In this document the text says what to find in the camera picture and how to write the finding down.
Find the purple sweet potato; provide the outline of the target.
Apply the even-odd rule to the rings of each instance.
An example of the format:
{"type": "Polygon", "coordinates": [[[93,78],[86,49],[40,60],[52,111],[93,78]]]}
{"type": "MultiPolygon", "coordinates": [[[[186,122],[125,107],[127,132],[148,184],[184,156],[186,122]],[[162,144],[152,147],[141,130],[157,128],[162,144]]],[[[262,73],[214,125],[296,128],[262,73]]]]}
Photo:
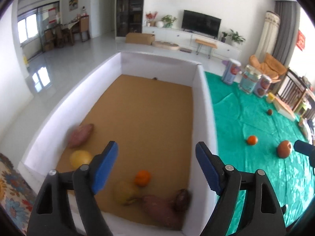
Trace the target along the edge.
{"type": "Polygon", "coordinates": [[[155,195],[144,195],[140,203],[143,211],[163,227],[173,230],[182,228],[181,217],[173,211],[168,201],[155,195]]]}
{"type": "Polygon", "coordinates": [[[76,148],[82,146],[88,141],[94,128],[94,124],[79,125],[76,127],[69,137],[67,147],[76,148]]]}

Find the floral patterned cushion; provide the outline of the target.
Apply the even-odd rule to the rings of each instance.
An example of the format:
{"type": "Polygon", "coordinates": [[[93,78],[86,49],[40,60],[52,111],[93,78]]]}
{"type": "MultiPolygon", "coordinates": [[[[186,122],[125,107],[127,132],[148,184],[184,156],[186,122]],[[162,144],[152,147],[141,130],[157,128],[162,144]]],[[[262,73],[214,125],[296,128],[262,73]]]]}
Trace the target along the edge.
{"type": "Polygon", "coordinates": [[[1,219],[13,235],[26,235],[36,194],[1,154],[1,219]]]}

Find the red apple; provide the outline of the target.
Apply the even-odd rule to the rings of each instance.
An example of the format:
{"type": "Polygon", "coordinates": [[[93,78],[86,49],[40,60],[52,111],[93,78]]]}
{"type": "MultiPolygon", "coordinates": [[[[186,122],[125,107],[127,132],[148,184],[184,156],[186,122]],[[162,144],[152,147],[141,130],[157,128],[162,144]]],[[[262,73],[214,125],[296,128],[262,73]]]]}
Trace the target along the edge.
{"type": "Polygon", "coordinates": [[[277,147],[277,154],[279,158],[285,159],[289,157],[293,150],[293,145],[290,141],[284,140],[277,147]]]}

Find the red flower pot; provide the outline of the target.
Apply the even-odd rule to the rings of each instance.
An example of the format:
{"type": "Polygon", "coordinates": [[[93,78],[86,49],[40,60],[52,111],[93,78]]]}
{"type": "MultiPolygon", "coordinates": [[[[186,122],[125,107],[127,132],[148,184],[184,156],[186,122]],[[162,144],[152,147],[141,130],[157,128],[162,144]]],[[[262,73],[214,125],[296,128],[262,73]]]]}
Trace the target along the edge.
{"type": "Polygon", "coordinates": [[[157,17],[157,15],[158,15],[157,11],[146,13],[146,25],[148,27],[151,27],[154,25],[155,18],[157,17]]]}

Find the right food tin can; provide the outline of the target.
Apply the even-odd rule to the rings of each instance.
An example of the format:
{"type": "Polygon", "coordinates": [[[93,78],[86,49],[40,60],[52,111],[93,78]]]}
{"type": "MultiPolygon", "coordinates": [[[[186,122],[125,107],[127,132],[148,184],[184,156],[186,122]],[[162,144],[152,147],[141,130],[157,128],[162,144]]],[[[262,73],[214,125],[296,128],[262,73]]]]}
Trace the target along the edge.
{"type": "Polygon", "coordinates": [[[262,98],[264,95],[266,95],[267,90],[269,89],[271,83],[272,80],[269,76],[262,75],[260,80],[255,85],[254,94],[259,98],[262,98]]]}

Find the yellow round fruit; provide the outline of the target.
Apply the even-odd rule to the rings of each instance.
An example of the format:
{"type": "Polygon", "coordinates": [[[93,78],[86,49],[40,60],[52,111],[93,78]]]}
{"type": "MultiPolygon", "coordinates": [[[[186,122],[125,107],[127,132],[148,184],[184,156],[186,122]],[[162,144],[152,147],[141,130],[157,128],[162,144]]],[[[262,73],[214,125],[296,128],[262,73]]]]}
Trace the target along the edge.
{"type": "Polygon", "coordinates": [[[93,155],[85,150],[74,151],[69,158],[70,165],[73,169],[78,169],[80,166],[90,164],[93,159],[93,155]]]}

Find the brown cardboard box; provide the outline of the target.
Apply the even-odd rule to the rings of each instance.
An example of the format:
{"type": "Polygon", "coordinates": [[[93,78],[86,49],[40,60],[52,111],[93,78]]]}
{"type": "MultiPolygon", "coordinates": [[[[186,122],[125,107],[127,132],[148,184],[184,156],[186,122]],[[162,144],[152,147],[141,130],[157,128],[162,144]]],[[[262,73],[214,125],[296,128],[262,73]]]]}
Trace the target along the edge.
{"type": "Polygon", "coordinates": [[[125,38],[125,42],[128,44],[151,45],[154,41],[154,34],[143,34],[138,32],[130,32],[125,38]]]}

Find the wall painting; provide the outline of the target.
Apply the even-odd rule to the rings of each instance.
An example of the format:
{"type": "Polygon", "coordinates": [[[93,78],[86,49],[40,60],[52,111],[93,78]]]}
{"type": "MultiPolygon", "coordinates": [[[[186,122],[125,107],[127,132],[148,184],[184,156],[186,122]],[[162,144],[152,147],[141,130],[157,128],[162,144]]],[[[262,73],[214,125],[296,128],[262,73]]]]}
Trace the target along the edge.
{"type": "Polygon", "coordinates": [[[79,0],[69,0],[69,11],[76,10],[78,8],[79,0]]]}

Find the yellow-green citrus fruit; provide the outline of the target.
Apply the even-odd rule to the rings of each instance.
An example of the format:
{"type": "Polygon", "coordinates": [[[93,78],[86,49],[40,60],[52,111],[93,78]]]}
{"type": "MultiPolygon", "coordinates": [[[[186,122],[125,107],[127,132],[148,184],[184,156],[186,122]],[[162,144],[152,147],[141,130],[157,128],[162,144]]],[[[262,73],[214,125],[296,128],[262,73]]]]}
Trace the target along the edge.
{"type": "Polygon", "coordinates": [[[123,206],[129,206],[142,197],[140,189],[131,182],[119,181],[114,185],[113,198],[123,206]]]}

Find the white tv cabinet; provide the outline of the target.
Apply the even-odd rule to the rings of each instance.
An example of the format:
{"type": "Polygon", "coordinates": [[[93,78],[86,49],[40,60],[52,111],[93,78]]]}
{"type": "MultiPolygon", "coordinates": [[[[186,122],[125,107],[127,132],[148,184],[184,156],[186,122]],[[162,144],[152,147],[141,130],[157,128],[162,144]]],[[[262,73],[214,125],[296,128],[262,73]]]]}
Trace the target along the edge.
{"type": "MultiPolygon", "coordinates": [[[[241,50],[232,45],[222,43],[221,41],[215,40],[210,37],[201,36],[198,34],[193,34],[190,32],[179,31],[171,28],[158,28],[158,27],[143,27],[142,33],[144,34],[154,34],[155,39],[157,41],[166,41],[169,43],[178,44],[180,47],[190,49],[194,52],[197,50],[196,39],[200,39],[203,41],[208,41],[210,43],[215,43],[217,45],[217,49],[213,49],[212,55],[215,58],[219,58],[221,60],[226,59],[235,59],[239,60],[241,55],[241,50]]],[[[209,53],[209,48],[203,46],[201,48],[201,52],[207,54],[209,53]]]]}

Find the large orange tangerine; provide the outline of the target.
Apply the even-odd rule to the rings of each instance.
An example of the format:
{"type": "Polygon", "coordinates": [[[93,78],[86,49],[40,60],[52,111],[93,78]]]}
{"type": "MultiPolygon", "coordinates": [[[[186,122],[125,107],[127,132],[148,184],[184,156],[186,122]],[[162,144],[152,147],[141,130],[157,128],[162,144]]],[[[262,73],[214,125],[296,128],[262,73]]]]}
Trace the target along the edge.
{"type": "Polygon", "coordinates": [[[134,177],[134,184],[138,187],[146,187],[152,179],[151,173],[146,170],[139,171],[134,177]]]}

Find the small orange tangerine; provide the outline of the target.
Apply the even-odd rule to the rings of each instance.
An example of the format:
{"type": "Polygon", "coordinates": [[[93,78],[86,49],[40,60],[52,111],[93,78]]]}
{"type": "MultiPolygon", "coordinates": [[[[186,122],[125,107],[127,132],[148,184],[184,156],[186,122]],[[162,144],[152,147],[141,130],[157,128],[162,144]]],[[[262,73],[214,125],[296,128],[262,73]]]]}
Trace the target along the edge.
{"type": "Polygon", "coordinates": [[[247,144],[254,146],[258,143],[258,138],[255,135],[251,135],[247,138],[247,144]]]}

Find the green plant right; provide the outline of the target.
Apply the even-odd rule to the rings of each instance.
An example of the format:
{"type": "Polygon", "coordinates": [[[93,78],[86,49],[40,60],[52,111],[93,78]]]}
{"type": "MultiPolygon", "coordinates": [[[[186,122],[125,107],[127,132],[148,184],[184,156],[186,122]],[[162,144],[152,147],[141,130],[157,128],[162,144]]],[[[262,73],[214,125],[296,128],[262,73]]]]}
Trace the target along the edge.
{"type": "Polygon", "coordinates": [[[232,29],[230,29],[229,32],[222,32],[222,37],[223,38],[231,38],[231,45],[234,47],[239,47],[240,45],[242,45],[246,39],[244,38],[244,36],[241,36],[237,31],[234,31],[232,29]]]}

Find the wooden dining chair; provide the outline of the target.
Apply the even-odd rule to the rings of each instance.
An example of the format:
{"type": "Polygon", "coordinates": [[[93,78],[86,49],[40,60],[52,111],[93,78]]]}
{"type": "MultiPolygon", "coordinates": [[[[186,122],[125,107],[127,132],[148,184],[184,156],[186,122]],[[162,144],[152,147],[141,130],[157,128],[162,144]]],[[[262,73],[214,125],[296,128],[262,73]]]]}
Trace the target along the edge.
{"type": "Polygon", "coordinates": [[[309,88],[302,78],[288,68],[276,96],[287,104],[292,111],[295,111],[308,94],[308,90],[309,88]]]}

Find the black television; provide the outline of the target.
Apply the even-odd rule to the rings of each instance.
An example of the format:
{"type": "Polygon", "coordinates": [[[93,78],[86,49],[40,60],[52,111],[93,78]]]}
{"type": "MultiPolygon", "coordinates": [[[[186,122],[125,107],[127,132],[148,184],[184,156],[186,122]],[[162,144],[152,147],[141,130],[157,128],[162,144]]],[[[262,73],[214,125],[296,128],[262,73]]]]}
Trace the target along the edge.
{"type": "Polygon", "coordinates": [[[207,14],[184,10],[182,30],[218,37],[221,19],[207,14]]]}

